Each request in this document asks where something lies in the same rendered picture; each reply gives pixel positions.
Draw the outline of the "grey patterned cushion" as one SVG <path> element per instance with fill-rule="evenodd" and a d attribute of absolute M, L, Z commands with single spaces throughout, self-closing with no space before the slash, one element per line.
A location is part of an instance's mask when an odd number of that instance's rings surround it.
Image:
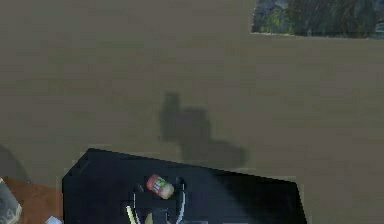
<path fill-rule="evenodd" d="M 5 181 L 0 178 L 0 224 L 18 224 L 22 207 Z"/>

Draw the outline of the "dark landscape framed picture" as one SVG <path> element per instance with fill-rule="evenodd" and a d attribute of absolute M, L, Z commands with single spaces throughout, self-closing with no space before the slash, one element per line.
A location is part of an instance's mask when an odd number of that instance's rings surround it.
<path fill-rule="evenodd" d="M 384 40 L 384 0 L 256 0 L 251 32 Z"/>

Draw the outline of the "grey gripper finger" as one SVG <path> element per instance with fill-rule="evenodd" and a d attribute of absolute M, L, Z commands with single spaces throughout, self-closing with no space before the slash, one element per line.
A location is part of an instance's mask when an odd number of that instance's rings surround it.
<path fill-rule="evenodd" d="M 179 195 L 180 195 L 180 208 L 175 224 L 182 224 L 185 213 L 185 204 L 186 204 L 186 183 L 182 177 L 176 178 L 177 184 L 179 185 Z"/>
<path fill-rule="evenodd" d="M 141 184 L 136 184 L 133 188 L 133 212 L 136 216 L 143 216 L 144 210 L 139 207 L 139 195 L 144 192 L 144 188 Z"/>

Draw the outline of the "black table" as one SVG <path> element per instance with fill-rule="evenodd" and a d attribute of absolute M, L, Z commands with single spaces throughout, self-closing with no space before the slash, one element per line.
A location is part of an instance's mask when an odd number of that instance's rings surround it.
<path fill-rule="evenodd" d="M 89 149 L 62 178 L 64 224 L 130 224 L 133 188 L 157 174 L 171 183 L 169 198 L 180 206 L 186 183 L 184 219 L 208 224 L 307 224 L 294 182 L 154 158 Z"/>

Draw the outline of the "yellow stick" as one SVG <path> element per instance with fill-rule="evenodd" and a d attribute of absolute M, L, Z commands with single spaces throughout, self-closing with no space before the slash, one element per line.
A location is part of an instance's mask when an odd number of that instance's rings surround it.
<path fill-rule="evenodd" d="M 135 218 L 133 216 L 133 212 L 130 206 L 126 206 L 126 213 L 129 218 L 130 224 L 136 224 Z"/>

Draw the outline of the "red lidded beige jar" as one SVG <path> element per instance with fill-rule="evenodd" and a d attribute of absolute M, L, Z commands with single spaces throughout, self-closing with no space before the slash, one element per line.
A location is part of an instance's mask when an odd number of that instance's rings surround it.
<path fill-rule="evenodd" d="M 149 177 L 146 187 L 164 200 L 169 199 L 174 193 L 173 185 L 157 174 Z"/>

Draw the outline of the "brown wooden table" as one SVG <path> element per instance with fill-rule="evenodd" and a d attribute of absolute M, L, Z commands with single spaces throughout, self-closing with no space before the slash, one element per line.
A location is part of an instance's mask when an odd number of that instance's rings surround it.
<path fill-rule="evenodd" d="M 63 202 L 60 189 L 8 176 L 3 180 L 22 207 L 19 224 L 45 224 L 51 216 L 63 222 Z"/>

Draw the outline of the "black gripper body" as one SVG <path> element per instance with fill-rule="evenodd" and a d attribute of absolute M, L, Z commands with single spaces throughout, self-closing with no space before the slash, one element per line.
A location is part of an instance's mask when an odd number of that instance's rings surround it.
<path fill-rule="evenodd" d="M 137 194 L 137 214 L 141 224 L 149 214 L 153 224 L 175 224 L 177 220 L 177 201 L 173 198 L 162 199 L 151 192 Z"/>

